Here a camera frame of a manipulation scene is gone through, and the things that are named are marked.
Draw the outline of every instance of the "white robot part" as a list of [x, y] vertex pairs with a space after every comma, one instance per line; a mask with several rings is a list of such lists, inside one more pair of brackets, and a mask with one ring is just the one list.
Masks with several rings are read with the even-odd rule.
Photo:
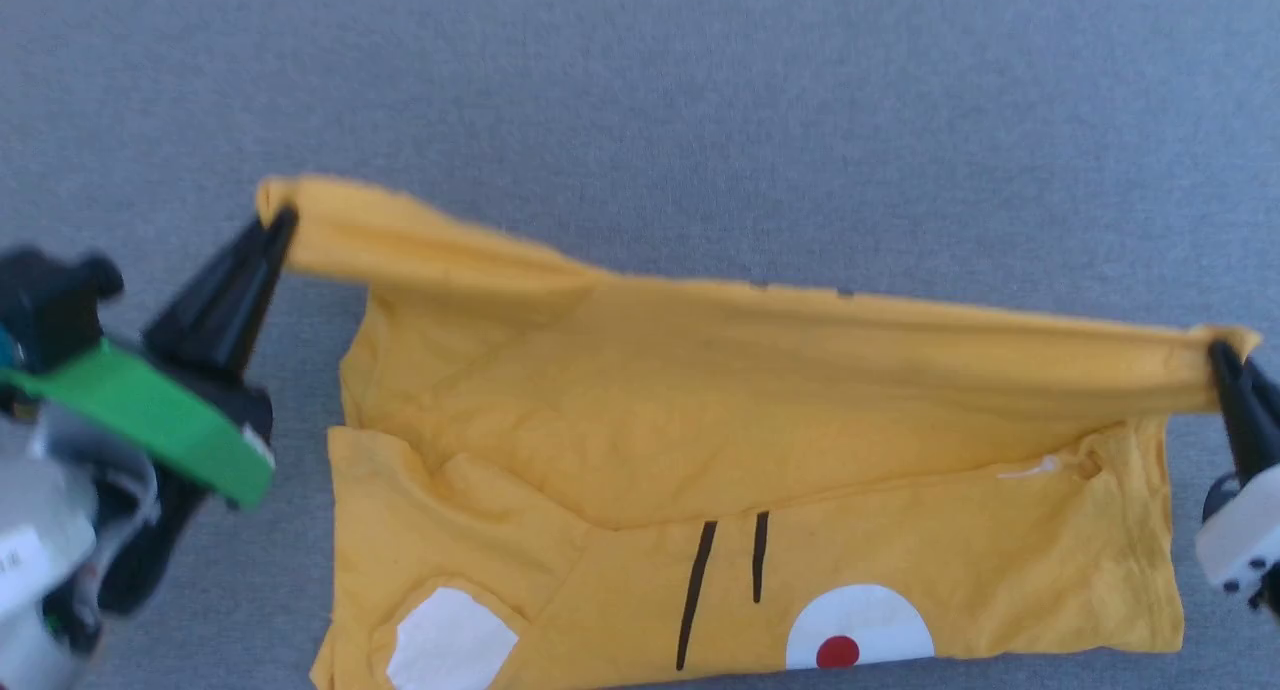
[[1196, 535], [1196, 557], [1208, 580], [1251, 597], [1280, 562], [1280, 466], [1253, 476]]
[[46, 595], [90, 557], [96, 512], [96, 490], [76, 469], [0, 456], [0, 618]]
[[0, 684], [6, 690], [73, 687], [84, 677], [88, 658], [54, 639], [37, 604], [0, 620]]

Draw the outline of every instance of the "gray fabric surface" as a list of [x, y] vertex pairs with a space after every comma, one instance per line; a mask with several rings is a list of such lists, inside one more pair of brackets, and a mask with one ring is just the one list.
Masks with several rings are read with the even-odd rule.
[[[338, 172], [618, 270], [1280, 333], [1276, 6], [0, 0], [0, 234], [114, 253], [131, 294], [108, 317], [136, 326], [247, 219], [256, 179]], [[252, 371], [278, 486], [255, 515], [207, 508], [92, 687], [308, 686], [323, 434], [360, 312], [358, 289], [284, 283]], [[1180, 654], [699, 687], [1275, 684], [1280, 631], [1192, 557], [1220, 426], [1179, 420], [1170, 442]]]

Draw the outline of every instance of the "white oval patch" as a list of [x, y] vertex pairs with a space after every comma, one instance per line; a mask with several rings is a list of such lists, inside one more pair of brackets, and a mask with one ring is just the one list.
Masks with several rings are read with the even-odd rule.
[[787, 636], [787, 670], [933, 657], [924, 618], [883, 585], [846, 585], [800, 611]]
[[387, 677], [396, 690], [484, 690], [516, 641], [471, 595], [438, 588], [399, 623]]

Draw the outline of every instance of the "red dot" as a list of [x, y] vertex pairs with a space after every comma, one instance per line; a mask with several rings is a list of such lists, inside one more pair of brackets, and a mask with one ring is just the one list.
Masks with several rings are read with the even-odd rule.
[[860, 654], [861, 650], [858, 649], [858, 643], [854, 643], [852, 638], [844, 635], [827, 638], [818, 648], [818, 667], [854, 667]]

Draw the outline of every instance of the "green strap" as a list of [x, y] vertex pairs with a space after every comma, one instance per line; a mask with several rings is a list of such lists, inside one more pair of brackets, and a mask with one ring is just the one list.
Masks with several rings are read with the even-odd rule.
[[47, 375], [0, 366], [0, 384], [72, 408], [241, 507], [257, 507], [271, 484], [275, 462], [265, 444], [108, 341]]

